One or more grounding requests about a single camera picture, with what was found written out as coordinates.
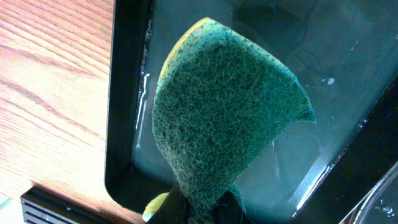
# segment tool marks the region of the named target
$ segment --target sponge edge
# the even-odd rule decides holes
[[[157,146],[193,207],[190,222],[211,222],[217,199],[294,121],[316,123],[285,65],[210,18],[191,27],[162,67],[152,112]]]
[[[162,193],[149,202],[149,204],[146,206],[144,210],[144,213],[142,214],[142,219],[145,222],[148,222],[150,218],[152,218],[155,215],[156,211],[158,211],[160,206],[162,206],[162,203],[164,202],[164,200],[167,198],[168,195],[169,195],[168,192]]]

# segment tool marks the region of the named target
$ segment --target wooden tabletop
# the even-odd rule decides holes
[[[0,194],[142,223],[104,187],[112,25],[113,0],[0,0]]]

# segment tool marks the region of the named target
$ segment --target wooden table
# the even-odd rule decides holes
[[[104,187],[112,24],[113,0],[0,0],[0,194],[142,223]]]

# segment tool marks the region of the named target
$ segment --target green scouring pad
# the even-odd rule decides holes
[[[285,65],[210,18],[193,25],[162,67],[152,112],[157,147],[192,207],[190,223],[212,223],[216,201],[294,121],[316,123]]]

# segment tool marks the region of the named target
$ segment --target sponge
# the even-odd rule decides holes
[[[142,219],[145,222],[148,222],[150,218],[155,215],[167,196],[169,196],[168,192],[162,193],[149,202],[149,204],[145,207],[144,213],[142,214]]]
[[[285,65],[210,18],[193,25],[164,62],[152,111],[157,147],[192,207],[190,223],[212,223],[216,201],[294,121],[316,123]]]

